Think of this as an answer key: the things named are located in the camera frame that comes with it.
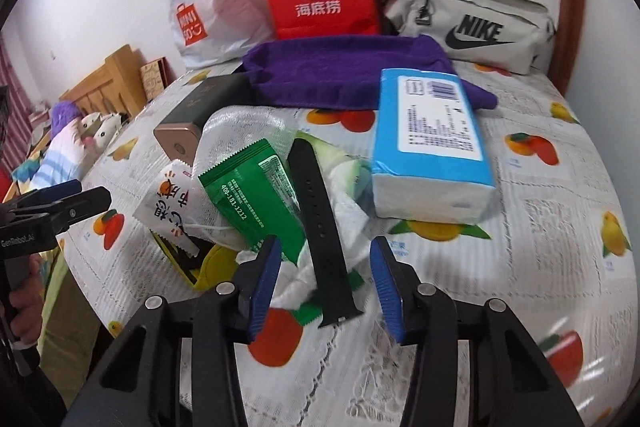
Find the striped curtain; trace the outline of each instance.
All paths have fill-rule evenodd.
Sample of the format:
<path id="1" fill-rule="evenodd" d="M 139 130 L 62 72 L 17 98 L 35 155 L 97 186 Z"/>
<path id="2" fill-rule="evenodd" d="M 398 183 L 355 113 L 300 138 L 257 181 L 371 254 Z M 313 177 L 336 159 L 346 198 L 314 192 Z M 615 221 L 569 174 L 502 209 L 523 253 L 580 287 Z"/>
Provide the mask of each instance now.
<path id="1" fill-rule="evenodd" d="M 2 152 L 0 166 L 7 174 L 11 175 L 11 172 L 24 162 L 29 152 L 31 102 L 22 89 L 11 62 L 9 62 L 2 36 L 0 36 L 0 86 L 8 87 L 10 109 L 6 139 L 4 146 L 0 148 Z"/>

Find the nike logo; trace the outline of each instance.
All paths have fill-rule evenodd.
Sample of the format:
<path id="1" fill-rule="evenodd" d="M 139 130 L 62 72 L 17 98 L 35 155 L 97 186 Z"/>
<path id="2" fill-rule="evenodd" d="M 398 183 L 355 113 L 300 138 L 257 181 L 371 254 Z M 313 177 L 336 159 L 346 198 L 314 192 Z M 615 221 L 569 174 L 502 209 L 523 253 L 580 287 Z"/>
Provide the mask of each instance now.
<path id="1" fill-rule="evenodd" d="M 504 25 L 491 22 L 480 17 L 465 15 L 460 26 L 452 28 L 447 34 L 445 43 L 453 50 L 469 50 L 484 46 L 497 46 L 498 44 L 513 44 L 512 42 L 499 41 L 496 39 Z M 463 34 L 477 41 L 463 41 L 456 34 Z"/>
<path id="2" fill-rule="evenodd" d="M 445 44 L 452 50 L 471 50 L 473 48 L 482 48 L 483 46 L 497 46 L 498 44 L 513 44 L 513 42 L 501 41 L 461 41 L 456 36 L 456 29 L 453 28 L 445 39 Z"/>

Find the wooden headboard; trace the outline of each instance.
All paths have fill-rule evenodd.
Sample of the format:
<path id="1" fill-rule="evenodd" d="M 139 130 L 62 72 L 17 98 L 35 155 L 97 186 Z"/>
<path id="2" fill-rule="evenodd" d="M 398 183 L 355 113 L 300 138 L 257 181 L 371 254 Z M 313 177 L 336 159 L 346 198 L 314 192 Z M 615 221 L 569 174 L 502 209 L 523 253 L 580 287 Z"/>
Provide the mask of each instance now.
<path id="1" fill-rule="evenodd" d="M 558 32 L 547 76 L 564 96 L 580 49 L 586 0 L 560 0 Z"/>
<path id="2" fill-rule="evenodd" d="M 104 65 L 60 100 L 75 102 L 84 114 L 125 112 L 135 117 L 145 107 L 146 96 L 140 80 L 140 64 L 126 44 L 104 59 Z"/>

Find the white snack wrapper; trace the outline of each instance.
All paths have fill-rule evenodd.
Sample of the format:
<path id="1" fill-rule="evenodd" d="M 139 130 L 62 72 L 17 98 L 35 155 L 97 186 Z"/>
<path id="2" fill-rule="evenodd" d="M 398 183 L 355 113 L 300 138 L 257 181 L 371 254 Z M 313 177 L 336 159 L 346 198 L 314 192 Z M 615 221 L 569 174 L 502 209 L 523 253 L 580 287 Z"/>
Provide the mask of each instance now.
<path id="1" fill-rule="evenodd" d="M 180 160 L 172 161 L 149 185 L 133 217 L 186 253 L 197 255 L 198 247 L 185 235 L 182 225 L 190 186 L 191 167 Z"/>

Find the product label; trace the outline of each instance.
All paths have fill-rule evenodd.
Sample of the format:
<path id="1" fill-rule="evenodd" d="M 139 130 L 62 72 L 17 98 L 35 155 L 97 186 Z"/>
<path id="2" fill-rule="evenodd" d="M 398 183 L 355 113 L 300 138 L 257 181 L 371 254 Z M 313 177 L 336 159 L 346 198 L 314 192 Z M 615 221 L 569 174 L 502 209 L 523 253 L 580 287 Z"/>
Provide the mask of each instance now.
<path id="1" fill-rule="evenodd" d="M 220 189 L 225 195 L 229 205 L 236 211 L 240 219 L 244 221 L 248 217 L 248 215 L 251 215 L 255 219 L 255 222 L 258 224 L 258 226 L 261 229 L 264 228 L 264 223 L 262 222 L 260 217 L 258 217 L 258 214 L 255 213 L 254 208 L 246 199 L 242 188 L 240 188 L 240 185 L 238 185 L 238 182 L 234 178 L 230 179 L 228 184 L 222 185 Z"/>
<path id="2" fill-rule="evenodd" d="M 180 4 L 175 16 L 178 17 L 178 23 L 184 36 L 185 46 L 191 46 L 207 37 L 207 31 L 204 29 L 204 25 L 193 4 L 189 4 L 188 6 Z"/>
<path id="3" fill-rule="evenodd" d="M 456 82 L 398 78 L 398 150 L 482 161 L 478 135 Z"/>
<path id="4" fill-rule="evenodd" d="M 284 171 L 280 158 L 274 154 L 258 163 L 258 165 L 267 176 L 271 186 L 280 196 L 280 199 L 287 205 L 289 212 L 294 216 L 298 215 L 298 198 L 296 198 L 296 192 L 293 190 L 289 178 L 287 178 L 287 173 Z"/>

